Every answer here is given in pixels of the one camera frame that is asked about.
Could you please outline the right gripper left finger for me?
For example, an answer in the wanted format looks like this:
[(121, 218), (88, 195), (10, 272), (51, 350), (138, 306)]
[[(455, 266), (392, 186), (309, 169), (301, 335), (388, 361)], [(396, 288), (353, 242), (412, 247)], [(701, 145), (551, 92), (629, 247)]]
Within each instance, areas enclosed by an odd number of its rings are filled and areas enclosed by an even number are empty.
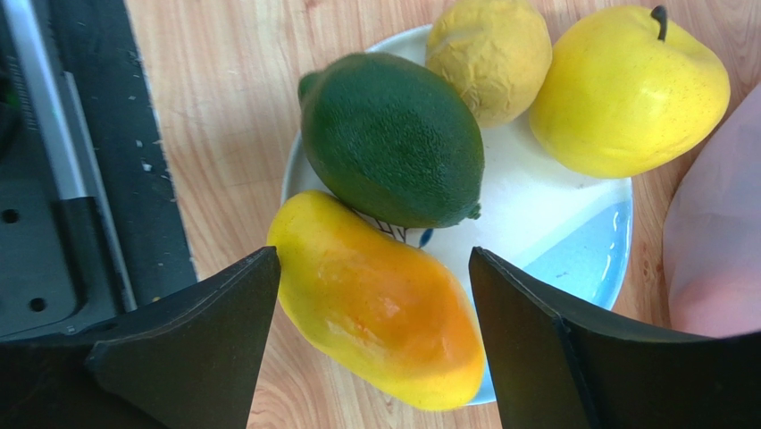
[(279, 281), (264, 247), (84, 332), (3, 342), (2, 427), (245, 427)]

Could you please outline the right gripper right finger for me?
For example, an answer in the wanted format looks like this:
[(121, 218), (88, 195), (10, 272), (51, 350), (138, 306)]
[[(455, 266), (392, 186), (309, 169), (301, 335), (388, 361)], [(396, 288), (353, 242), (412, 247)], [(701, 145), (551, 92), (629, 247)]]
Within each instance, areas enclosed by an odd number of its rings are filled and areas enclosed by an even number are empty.
[(757, 428), (760, 336), (618, 315), (484, 248), (472, 294), (505, 428)]

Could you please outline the yellow orange mango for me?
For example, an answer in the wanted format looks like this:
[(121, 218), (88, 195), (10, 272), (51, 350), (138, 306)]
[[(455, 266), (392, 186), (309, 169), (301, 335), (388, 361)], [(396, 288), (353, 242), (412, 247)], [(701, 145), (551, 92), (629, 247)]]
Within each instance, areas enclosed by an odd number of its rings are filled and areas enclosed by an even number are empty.
[(290, 198), (267, 242), (280, 260), (280, 304), (319, 351), (422, 410), (476, 395), (486, 365), (477, 317), (437, 259), (320, 190)]

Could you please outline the pink peach plastic bag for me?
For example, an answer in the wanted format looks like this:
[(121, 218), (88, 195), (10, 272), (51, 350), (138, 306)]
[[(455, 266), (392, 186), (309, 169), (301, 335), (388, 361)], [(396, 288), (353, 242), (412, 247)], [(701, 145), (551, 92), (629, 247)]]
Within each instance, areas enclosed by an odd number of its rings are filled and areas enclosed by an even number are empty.
[(704, 145), (663, 237), (671, 326), (728, 337), (760, 328), (760, 89)]

